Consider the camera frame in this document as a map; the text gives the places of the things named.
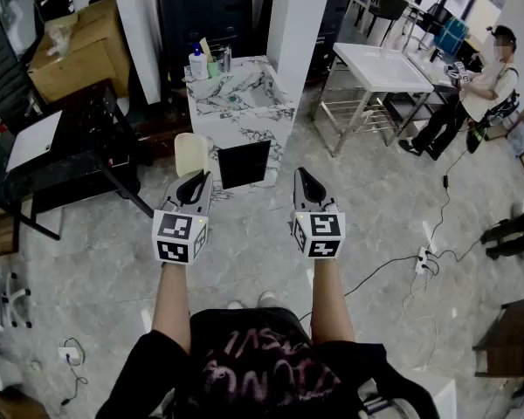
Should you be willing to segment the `brown wooden stool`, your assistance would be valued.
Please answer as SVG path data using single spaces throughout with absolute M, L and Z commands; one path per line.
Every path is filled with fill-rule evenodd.
M 524 299 L 503 304 L 472 350 L 478 358 L 475 377 L 524 377 Z

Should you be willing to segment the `white chair base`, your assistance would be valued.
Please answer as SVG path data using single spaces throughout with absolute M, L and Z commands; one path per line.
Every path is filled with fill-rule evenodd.
M 17 287 L 18 276 L 15 272 L 2 272 L 0 269 L 0 333 L 6 327 L 33 328 L 23 302 L 31 296 L 31 290 L 26 287 Z

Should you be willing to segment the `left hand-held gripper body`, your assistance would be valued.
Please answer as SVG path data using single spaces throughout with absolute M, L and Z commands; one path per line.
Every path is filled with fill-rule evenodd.
M 207 243 L 210 197 L 182 204 L 167 194 L 154 212 L 151 230 L 155 258 L 164 263 L 190 265 Z

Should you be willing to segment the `white board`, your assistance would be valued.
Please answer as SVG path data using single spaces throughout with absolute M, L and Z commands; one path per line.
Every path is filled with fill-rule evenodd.
M 50 151 L 61 115 L 62 110 L 57 111 L 16 136 L 6 167 L 7 172 Z

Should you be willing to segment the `person's left forearm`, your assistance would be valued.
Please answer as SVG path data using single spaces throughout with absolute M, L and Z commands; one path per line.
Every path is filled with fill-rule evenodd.
M 190 310 L 186 266 L 164 263 L 156 295 L 152 329 L 190 353 Z

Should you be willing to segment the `black cabinet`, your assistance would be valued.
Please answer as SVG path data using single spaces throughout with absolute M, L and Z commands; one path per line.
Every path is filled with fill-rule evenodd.
M 157 0 L 162 50 L 172 86 L 181 84 L 193 44 L 205 39 L 234 58 L 253 54 L 252 0 Z

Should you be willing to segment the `small white basin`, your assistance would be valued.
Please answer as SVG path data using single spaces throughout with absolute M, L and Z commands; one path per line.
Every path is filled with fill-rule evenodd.
M 432 63 L 429 59 L 421 58 L 412 52 L 406 52 L 405 56 L 430 81 L 435 92 L 457 93 L 459 91 L 453 84 L 455 80 L 446 73 L 444 62 L 439 60 Z

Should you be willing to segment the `white pump bottle blue cap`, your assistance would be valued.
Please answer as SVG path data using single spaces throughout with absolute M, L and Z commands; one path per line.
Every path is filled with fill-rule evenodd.
M 190 73 L 193 79 L 206 80 L 209 78 L 208 61 L 199 43 L 194 43 L 193 52 L 189 55 Z

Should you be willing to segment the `person's right leg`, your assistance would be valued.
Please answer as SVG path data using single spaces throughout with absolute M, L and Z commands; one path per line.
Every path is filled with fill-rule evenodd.
M 288 307 L 272 292 L 263 292 L 259 296 L 257 308 L 282 308 L 288 310 Z

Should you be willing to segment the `cardboard box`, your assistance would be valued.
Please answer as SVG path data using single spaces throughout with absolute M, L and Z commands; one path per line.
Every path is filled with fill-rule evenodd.
M 108 79 L 128 96 L 130 57 L 116 0 L 100 0 L 45 23 L 28 75 L 47 103 Z

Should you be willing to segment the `marble sink cabinet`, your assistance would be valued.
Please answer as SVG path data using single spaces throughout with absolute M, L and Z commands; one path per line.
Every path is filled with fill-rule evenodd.
M 184 68 L 192 130 L 208 141 L 214 201 L 254 194 L 277 179 L 295 108 L 266 56 L 233 58 L 206 80 Z M 230 103 L 230 95 L 239 97 Z

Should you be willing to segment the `person's right forearm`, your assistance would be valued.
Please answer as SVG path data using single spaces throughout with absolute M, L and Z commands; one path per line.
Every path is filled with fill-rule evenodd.
M 311 333 L 316 345 L 331 341 L 355 342 L 339 267 L 334 259 L 314 261 Z

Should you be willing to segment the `black office chair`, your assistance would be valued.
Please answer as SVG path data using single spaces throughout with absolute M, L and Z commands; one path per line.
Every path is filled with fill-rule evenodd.
M 503 102 L 489 109 L 479 123 L 474 123 L 472 127 L 468 128 L 465 142 L 469 154 L 473 154 L 478 149 L 489 127 L 502 122 L 515 112 L 519 106 L 519 97 L 516 91 L 512 91 Z

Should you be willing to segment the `blue bin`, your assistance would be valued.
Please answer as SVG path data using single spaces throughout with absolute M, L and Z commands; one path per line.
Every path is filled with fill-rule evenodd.
M 452 16 L 434 38 L 435 46 L 451 56 L 455 56 L 468 33 L 468 26 L 461 19 Z

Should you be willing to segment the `metal basin stand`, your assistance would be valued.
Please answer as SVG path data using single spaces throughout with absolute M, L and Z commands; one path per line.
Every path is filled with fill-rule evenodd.
M 346 92 L 348 90 L 347 87 L 335 88 L 329 85 L 330 82 L 338 82 L 339 78 L 346 78 L 348 75 L 358 82 L 358 85 L 353 89 L 362 92 L 361 98 L 358 100 L 325 101 L 323 95 L 326 91 Z M 327 146 L 333 157 L 340 154 L 351 134 L 390 130 L 392 135 L 385 141 L 386 145 L 390 145 L 408 126 L 411 118 L 432 91 L 433 86 L 421 72 L 417 73 L 417 82 L 415 83 L 406 84 L 400 80 L 388 78 L 386 83 L 380 84 L 368 80 L 359 72 L 352 71 L 343 62 L 335 61 L 331 65 L 327 82 L 321 88 L 311 119 L 315 120 L 317 111 L 322 110 L 339 135 L 339 140 L 335 146 Z M 397 93 L 418 93 L 420 95 L 416 105 L 401 121 L 396 121 L 396 118 L 386 108 L 386 103 Z

